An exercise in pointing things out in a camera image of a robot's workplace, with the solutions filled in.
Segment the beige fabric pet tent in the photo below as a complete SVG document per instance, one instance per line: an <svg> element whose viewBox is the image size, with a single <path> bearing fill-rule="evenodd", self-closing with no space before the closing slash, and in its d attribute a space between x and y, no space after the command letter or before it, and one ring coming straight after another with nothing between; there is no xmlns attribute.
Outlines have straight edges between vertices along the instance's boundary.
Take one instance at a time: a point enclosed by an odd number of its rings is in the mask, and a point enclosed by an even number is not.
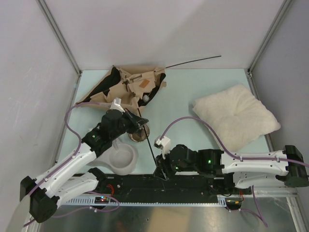
<svg viewBox="0 0 309 232"><path fill-rule="evenodd" d="M121 106L137 114L166 86L165 69L159 66L113 66L77 104L108 110L115 98Z"/></svg>

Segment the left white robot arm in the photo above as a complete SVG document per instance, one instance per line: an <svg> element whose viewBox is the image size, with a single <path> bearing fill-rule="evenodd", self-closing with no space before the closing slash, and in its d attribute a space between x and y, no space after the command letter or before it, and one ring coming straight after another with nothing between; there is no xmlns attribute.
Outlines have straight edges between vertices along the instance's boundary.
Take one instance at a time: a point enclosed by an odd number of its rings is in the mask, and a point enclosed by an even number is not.
<svg viewBox="0 0 309 232"><path fill-rule="evenodd" d="M26 176L20 182L20 199L30 197L29 213L42 223L60 207L63 198L60 188L82 167L106 153L114 141L125 133L134 133L148 120L128 109L109 109L101 121L84 137L77 147L60 163L36 178Z"/></svg>

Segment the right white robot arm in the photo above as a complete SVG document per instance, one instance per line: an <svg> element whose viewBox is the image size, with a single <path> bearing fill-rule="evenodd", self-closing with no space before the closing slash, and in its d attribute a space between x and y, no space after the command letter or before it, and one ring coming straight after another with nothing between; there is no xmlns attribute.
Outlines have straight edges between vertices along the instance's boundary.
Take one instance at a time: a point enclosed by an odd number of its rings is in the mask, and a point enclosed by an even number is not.
<svg viewBox="0 0 309 232"><path fill-rule="evenodd" d="M281 181L292 188L308 187L308 167L294 145L283 150L261 154L229 155L220 149L193 151L185 145L155 145L161 150L157 156L157 171L171 179L176 173L196 173L206 178L231 174L223 181L223 188L233 194L239 189Z"/></svg>

